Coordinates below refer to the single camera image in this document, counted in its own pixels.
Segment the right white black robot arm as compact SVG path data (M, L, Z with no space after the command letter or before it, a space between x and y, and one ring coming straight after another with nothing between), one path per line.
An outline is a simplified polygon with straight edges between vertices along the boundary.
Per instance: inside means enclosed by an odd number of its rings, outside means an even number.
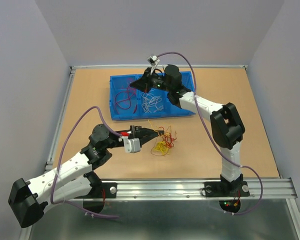
M171 64L163 74L148 67L139 79L130 83L130 87L143 93L149 93L151 89L166 91L172 105L198 114L201 121L208 120L211 129L207 134L221 155L222 168L220 180L205 182L201 194L218 198L241 192L240 148L245 127L234 104L215 103L196 95L183 84L179 68Z

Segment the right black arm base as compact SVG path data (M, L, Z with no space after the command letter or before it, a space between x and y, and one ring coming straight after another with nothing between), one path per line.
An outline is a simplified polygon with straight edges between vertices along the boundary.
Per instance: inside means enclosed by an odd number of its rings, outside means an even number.
M230 214L238 214L241 208L241 198L249 197L250 190L246 181L239 180L234 182L206 181L200 190L203 197L219 199L220 208Z

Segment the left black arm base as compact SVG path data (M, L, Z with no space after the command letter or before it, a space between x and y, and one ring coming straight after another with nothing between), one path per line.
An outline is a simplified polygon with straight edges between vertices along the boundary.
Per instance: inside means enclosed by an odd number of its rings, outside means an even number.
M83 199L83 208L100 214L106 206L106 201L117 197L117 188L116 182L103 182L100 186L93 187L89 193L75 199Z

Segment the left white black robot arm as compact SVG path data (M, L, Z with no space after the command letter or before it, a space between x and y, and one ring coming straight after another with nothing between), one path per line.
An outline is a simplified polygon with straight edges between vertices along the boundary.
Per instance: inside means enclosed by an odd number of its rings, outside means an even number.
M8 204L20 227L38 222L54 204L102 194L102 181L94 171L112 157L109 149L123 147L126 153L137 153L144 144L163 133L163 130L134 125L111 132L104 124L96 125L88 137L88 145L72 158L38 177L19 178L12 184Z

